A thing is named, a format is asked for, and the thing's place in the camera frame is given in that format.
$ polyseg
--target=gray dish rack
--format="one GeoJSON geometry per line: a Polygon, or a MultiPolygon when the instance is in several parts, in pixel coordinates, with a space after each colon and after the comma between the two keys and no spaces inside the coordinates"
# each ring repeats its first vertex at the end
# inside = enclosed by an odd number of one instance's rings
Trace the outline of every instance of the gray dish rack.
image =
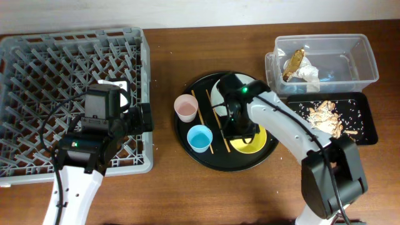
{"type": "MultiPolygon", "coordinates": [[[[126,78],[131,107],[149,102],[150,52],[137,27],[6,37],[0,43],[0,186],[53,180],[50,155],[38,130],[61,101],[99,79],[126,78]]],[[[84,96],[64,105],[45,127],[51,149],[84,96]]],[[[128,136],[106,176],[146,173],[153,166],[153,134],[128,136]]]]}

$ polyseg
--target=brown table surface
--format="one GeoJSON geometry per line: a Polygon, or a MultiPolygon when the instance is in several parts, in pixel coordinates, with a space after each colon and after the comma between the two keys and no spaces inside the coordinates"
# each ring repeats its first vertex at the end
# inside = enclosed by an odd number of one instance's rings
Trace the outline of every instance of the brown table surface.
{"type": "MultiPolygon", "coordinates": [[[[281,144],[262,164],[219,172],[193,160],[172,122],[173,103],[185,84],[202,75],[234,70],[266,80],[264,57],[278,36],[365,34],[379,81],[368,97],[379,142],[360,155],[369,191],[347,209],[368,224],[400,221],[400,21],[327,22],[260,26],[151,29],[151,105],[155,121],[154,167],[146,174],[107,177],[87,224],[240,224],[295,219],[304,207],[301,167],[281,144]]],[[[41,224],[52,183],[0,189],[1,224],[41,224]]]]}

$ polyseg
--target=plastic cup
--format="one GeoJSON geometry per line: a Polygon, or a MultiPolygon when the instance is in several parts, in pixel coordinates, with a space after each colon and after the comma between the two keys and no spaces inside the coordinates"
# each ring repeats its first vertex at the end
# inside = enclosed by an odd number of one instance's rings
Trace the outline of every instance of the plastic cup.
{"type": "Polygon", "coordinates": [[[179,96],[174,103],[174,109],[182,122],[189,123],[196,118],[198,113],[198,100],[190,94],[179,96]]]}
{"type": "Polygon", "coordinates": [[[203,153],[213,141],[213,133],[204,125],[196,125],[187,133],[187,141],[195,152],[203,153]]]}

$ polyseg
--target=yellow bowl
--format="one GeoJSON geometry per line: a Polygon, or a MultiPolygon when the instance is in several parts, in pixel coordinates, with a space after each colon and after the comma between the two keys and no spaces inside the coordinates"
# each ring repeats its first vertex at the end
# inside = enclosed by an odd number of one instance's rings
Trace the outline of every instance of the yellow bowl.
{"type": "Polygon", "coordinates": [[[254,139],[250,144],[246,144],[242,139],[235,139],[230,141],[232,147],[236,149],[240,153],[244,154],[253,154],[260,151],[267,142],[267,131],[262,127],[260,127],[260,133],[254,136],[254,139]]]}

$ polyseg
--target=blue cup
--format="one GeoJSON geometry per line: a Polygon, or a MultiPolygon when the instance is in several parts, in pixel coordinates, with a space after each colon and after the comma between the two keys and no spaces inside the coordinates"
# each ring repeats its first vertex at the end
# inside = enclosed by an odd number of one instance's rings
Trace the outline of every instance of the blue cup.
{"type": "Polygon", "coordinates": [[[195,125],[187,133],[187,141],[195,152],[203,153],[213,141],[213,133],[204,125],[195,125]]]}

